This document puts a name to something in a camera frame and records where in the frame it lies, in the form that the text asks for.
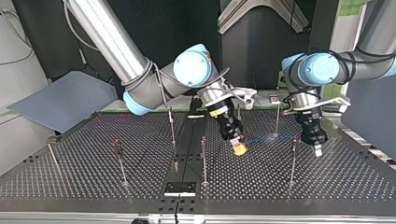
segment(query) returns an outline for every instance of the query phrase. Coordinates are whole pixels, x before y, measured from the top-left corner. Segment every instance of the black cable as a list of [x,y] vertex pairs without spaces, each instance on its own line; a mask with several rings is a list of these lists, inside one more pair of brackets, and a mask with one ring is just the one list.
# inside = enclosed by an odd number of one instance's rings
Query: black cable
[[390,54],[373,54],[373,53],[369,53],[367,51],[362,50],[359,47],[356,47],[356,50],[362,54],[365,54],[367,56],[370,57],[374,57],[374,58],[385,58],[385,57],[391,57],[391,56],[395,56],[396,53],[390,53]]
[[30,52],[29,52],[29,54],[28,55],[26,55],[25,57],[23,57],[23,58],[21,58],[21,59],[18,59],[18,60],[15,60],[15,61],[12,61],[12,62],[7,62],[7,63],[0,63],[0,65],[6,65],[6,64],[11,64],[11,63],[18,63],[18,62],[21,62],[21,61],[23,61],[23,60],[26,60],[26,59],[28,59],[31,55],[32,55],[32,53],[33,53],[33,49],[30,49]]

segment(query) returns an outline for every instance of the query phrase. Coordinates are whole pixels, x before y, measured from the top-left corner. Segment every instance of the silver robot arm segment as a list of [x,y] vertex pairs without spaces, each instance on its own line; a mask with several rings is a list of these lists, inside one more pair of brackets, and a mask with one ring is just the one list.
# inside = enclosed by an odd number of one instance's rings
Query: silver robot arm segment
[[106,0],[66,0],[69,9],[125,86],[128,109],[144,115],[191,88],[200,89],[211,117],[225,140],[239,145],[242,124],[233,115],[233,95],[219,77],[204,45],[195,45],[161,70],[145,58]]
[[352,80],[376,80],[396,75],[396,1],[378,0],[354,51],[330,50],[298,54],[282,61],[282,70],[290,96],[287,98],[302,124],[302,141],[321,155],[327,134],[320,128],[322,105],[338,103],[340,112],[350,105],[345,97],[320,99],[314,87],[330,83],[346,84]]

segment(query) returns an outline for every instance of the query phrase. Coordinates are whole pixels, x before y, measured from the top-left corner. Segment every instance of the metal plate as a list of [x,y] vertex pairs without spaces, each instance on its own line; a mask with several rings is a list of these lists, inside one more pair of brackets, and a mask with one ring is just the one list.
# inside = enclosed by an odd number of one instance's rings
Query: metal plate
[[[179,133],[185,115],[173,115],[175,132]],[[124,150],[122,160],[130,183],[128,187],[122,185],[120,164],[113,150],[115,138],[120,139]],[[144,117],[100,114],[53,145],[59,169],[48,151],[34,155],[22,165],[20,172],[3,181],[0,197],[10,203],[17,200],[17,204],[22,200],[26,205],[39,201],[38,204],[46,204],[44,209],[50,211],[76,211],[81,208],[80,204],[85,204],[88,206],[82,206],[85,211],[119,212],[117,209],[120,209],[158,213],[163,204],[163,181],[174,154],[171,141],[167,114]],[[78,202],[77,207],[68,207],[70,202]],[[99,202],[106,206],[98,207]],[[142,206],[133,207],[131,203]],[[15,204],[0,207],[20,210]],[[41,209],[39,206],[21,208]]]
[[303,143],[290,187],[292,137],[301,128],[293,116],[282,117],[274,138],[275,111],[242,113],[248,153],[233,155],[218,134],[214,120],[206,122],[207,176],[196,213],[396,215],[396,173],[351,141],[329,121],[322,122],[329,141],[316,158]]
[[[301,128],[293,116],[281,117],[278,138],[273,138],[275,111],[242,112],[249,149],[242,157],[236,157],[221,139],[214,120],[207,119],[205,129],[195,125],[193,132],[184,132],[186,125],[180,127],[185,114],[174,114],[178,142],[193,156],[198,151],[192,148],[206,135],[209,185],[197,183],[195,198],[164,198],[164,186],[173,177],[191,182],[202,174],[201,165],[186,165],[180,171],[184,176],[172,173],[175,151],[167,116],[101,114],[93,118],[55,147],[62,175],[48,151],[42,151],[38,158],[33,155],[32,162],[28,159],[0,178],[0,214],[396,217],[396,173],[326,120],[322,128],[330,140],[323,156],[316,158],[309,147],[301,145],[290,189],[291,138]],[[191,138],[180,139],[183,133]],[[126,149],[128,190],[121,185],[112,151],[116,137]],[[189,147],[185,141],[191,141]]]

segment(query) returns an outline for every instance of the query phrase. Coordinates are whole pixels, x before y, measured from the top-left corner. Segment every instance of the cable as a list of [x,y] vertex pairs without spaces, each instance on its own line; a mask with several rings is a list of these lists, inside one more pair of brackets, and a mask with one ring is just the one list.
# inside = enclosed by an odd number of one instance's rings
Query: cable
[[26,55],[25,57],[23,57],[23,58],[21,58],[21,59],[18,59],[18,60],[16,60],[16,61],[13,61],[13,62],[7,62],[7,63],[0,63],[0,65],[6,65],[6,64],[11,64],[11,63],[18,63],[18,62],[21,62],[21,61],[23,61],[23,60],[26,60],[26,59],[28,59],[31,55],[32,55],[32,53],[33,53],[33,49],[30,49],[30,52],[29,52],[29,54],[28,55]]
[[359,51],[362,54],[374,57],[374,58],[384,58],[384,57],[391,57],[391,56],[395,56],[396,52],[394,53],[390,53],[390,54],[373,54],[373,53],[369,53],[367,51],[362,50],[359,47],[356,47],[356,50]]
[[27,36],[25,37],[25,39],[23,39],[22,36],[20,35],[20,33],[18,33],[18,31],[15,28],[15,26],[9,20],[9,18],[7,18],[7,14],[10,14],[11,16],[13,16],[17,20],[19,20],[20,18],[18,17],[17,13],[15,13],[14,11],[9,10],[8,8],[4,8],[4,7],[0,7],[0,12],[1,12],[0,16],[2,16],[4,22],[6,23],[6,25],[10,29],[12,29],[14,31],[14,33],[17,35],[18,39],[20,39],[28,48],[31,48],[32,45],[29,43],[29,40],[27,39]]
[[85,42],[85,40],[83,40],[75,31],[75,29],[73,28],[72,22],[70,21],[69,18],[69,12],[67,10],[67,5],[70,5],[69,0],[64,0],[64,15],[66,16],[66,21],[67,21],[67,25],[69,26],[70,30],[72,31],[73,35],[81,42],[83,43],[85,46],[87,46],[90,49],[94,49],[99,51],[99,49],[97,47],[94,47],[90,44],[88,44],[87,42]]

